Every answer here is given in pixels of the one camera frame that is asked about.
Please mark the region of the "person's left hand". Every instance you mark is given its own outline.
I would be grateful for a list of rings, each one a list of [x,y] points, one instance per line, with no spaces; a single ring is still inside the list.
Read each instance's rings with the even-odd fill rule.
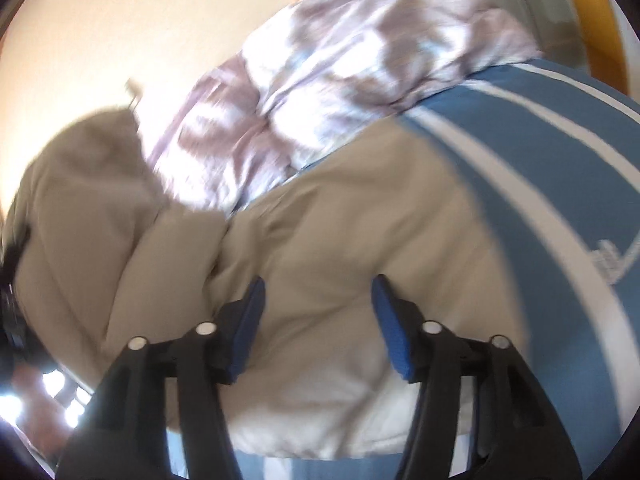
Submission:
[[[23,401],[17,426],[45,458],[57,458],[63,452],[72,430],[66,424],[64,410],[44,388],[42,374],[35,367],[18,364],[12,387]]]

